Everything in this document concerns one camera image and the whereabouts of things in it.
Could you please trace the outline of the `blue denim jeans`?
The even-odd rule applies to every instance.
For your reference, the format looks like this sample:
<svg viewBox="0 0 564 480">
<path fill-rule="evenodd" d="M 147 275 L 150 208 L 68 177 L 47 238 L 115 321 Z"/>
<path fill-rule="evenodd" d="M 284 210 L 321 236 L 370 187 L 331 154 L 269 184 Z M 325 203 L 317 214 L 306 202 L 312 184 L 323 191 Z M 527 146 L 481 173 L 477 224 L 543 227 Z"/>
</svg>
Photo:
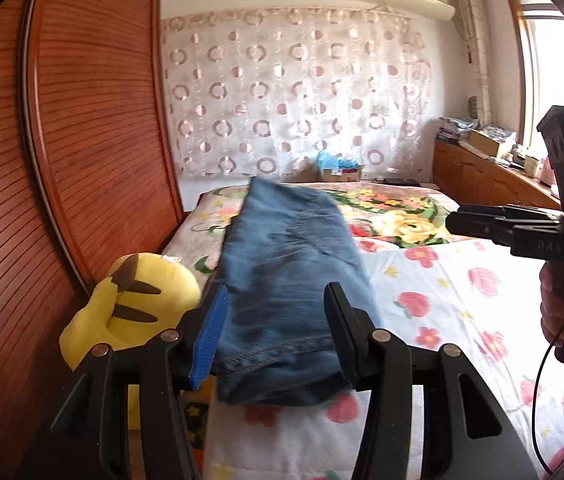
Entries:
<svg viewBox="0 0 564 480">
<path fill-rule="evenodd" d="M 367 271 L 343 215 L 324 192 L 251 179 L 224 234 L 216 281 L 231 306 L 212 373 L 223 403 L 314 406 L 347 390 L 324 289 L 378 318 Z"/>
</svg>

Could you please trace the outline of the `window with wooden frame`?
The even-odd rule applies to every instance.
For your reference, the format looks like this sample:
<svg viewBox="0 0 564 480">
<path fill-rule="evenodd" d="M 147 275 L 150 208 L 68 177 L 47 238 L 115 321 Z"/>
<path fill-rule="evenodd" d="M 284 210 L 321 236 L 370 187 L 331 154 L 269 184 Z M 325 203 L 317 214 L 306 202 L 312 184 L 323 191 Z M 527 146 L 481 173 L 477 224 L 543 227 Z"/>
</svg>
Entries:
<svg viewBox="0 0 564 480">
<path fill-rule="evenodd" d="M 551 0 L 508 1 L 523 78 L 523 145 L 546 157 L 537 125 L 550 107 L 564 106 L 564 15 Z"/>
</svg>

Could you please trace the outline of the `small box on bed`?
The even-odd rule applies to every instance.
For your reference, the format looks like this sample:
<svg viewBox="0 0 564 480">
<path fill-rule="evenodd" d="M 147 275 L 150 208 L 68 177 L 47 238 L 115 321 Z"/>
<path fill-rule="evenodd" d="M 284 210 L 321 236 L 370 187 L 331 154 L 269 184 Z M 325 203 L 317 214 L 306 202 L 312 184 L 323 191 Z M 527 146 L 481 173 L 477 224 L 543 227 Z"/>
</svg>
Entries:
<svg viewBox="0 0 564 480">
<path fill-rule="evenodd" d="M 361 179 L 361 168 L 326 168 L 320 170 L 323 182 L 359 182 Z"/>
</svg>

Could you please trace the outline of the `wooden slatted wardrobe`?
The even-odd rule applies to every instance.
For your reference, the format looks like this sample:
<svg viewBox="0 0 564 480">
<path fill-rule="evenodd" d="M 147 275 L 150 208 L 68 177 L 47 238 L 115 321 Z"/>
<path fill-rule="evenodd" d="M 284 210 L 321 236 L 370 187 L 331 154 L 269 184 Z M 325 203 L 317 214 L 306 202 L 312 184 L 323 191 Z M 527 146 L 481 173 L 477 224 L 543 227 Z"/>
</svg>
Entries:
<svg viewBox="0 0 564 480">
<path fill-rule="evenodd" d="M 0 0 L 0 479 L 68 374 L 61 330 L 182 221 L 159 45 L 159 0 Z"/>
</svg>

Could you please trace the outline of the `pink circle patterned curtain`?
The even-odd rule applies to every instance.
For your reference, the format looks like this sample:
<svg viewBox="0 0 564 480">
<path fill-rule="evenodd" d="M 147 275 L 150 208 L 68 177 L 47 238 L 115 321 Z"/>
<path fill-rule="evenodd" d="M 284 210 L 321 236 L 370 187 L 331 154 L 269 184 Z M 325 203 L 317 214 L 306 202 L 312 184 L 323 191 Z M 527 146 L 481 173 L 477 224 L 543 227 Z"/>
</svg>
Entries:
<svg viewBox="0 0 564 480">
<path fill-rule="evenodd" d="M 186 178 L 287 178 L 322 154 L 368 177 L 421 173 L 432 68 L 403 15 L 260 8 L 168 18 L 163 69 Z"/>
</svg>

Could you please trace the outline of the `blue plush toy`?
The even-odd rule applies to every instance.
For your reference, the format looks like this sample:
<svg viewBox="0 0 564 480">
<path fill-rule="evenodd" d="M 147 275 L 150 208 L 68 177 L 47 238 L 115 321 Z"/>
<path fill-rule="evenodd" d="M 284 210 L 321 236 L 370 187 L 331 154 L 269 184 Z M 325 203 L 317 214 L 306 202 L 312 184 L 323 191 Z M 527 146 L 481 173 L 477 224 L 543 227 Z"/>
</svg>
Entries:
<svg viewBox="0 0 564 480">
<path fill-rule="evenodd" d="M 319 151 L 315 158 L 315 166 L 320 172 L 326 170 L 341 174 L 344 171 L 357 171 L 360 168 L 359 162 L 343 156 L 335 156 L 325 151 Z"/>
</svg>

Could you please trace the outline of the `floral yellow blanket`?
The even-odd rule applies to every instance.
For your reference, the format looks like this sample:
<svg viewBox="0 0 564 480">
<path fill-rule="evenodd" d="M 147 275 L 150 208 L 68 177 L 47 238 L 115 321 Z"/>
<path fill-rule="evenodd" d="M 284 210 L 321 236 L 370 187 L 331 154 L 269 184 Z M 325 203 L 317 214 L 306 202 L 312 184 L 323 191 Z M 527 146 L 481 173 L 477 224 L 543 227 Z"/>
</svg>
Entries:
<svg viewBox="0 0 564 480">
<path fill-rule="evenodd" d="M 337 205 L 360 252 L 454 242 L 445 221 L 459 204 L 436 188 L 371 182 L 310 183 Z M 186 266 L 203 284 L 221 252 L 224 232 L 239 214 L 248 186 L 209 191 L 198 200 L 163 253 Z"/>
</svg>

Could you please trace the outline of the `strawberry print white bedsheet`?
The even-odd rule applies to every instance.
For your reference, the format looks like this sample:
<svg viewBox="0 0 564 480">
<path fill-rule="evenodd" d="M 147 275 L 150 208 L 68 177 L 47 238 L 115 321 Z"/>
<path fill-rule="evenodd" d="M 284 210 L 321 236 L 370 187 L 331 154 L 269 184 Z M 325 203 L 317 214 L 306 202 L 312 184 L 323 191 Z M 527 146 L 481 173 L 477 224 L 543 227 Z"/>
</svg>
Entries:
<svg viewBox="0 0 564 480">
<path fill-rule="evenodd" d="M 455 344 L 509 416 L 539 477 L 564 460 L 564 365 L 540 328 L 541 264 L 483 240 L 363 252 L 378 323 L 407 344 Z M 312 408 L 210 406 L 207 479 L 347 479 L 367 393 Z"/>
</svg>

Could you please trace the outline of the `yellow Pikachu plush toy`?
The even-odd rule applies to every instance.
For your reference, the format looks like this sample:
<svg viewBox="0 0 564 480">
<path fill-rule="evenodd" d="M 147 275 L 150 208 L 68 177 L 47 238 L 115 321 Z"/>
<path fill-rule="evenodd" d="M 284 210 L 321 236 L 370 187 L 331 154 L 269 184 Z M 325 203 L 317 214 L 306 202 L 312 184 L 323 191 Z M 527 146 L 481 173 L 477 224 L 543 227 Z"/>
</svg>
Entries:
<svg viewBox="0 0 564 480">
<path fill-rule="evenodd" d="M 177 327 L 199 301 L 201 288 L 178 259 L 151 252 L 122 256 L 62 331 L 60 353 L 75 370 L 96 344 L 114 350 L 141 346 Z"/>
</svg>

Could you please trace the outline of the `wooden side cabinet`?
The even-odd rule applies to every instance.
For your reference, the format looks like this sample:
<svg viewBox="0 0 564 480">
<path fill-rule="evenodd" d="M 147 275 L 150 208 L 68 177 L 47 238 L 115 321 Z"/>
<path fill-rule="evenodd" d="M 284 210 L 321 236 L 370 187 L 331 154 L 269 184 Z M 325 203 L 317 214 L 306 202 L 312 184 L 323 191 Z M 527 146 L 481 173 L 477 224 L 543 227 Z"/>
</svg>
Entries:
<svg viewBox="0 0 564 480">
<path fill-rule="evenodd" d="M 460 205 L 561 208 L 538 180 L 442 140 L 435 142 L 433 182 Z"/>
</svg>

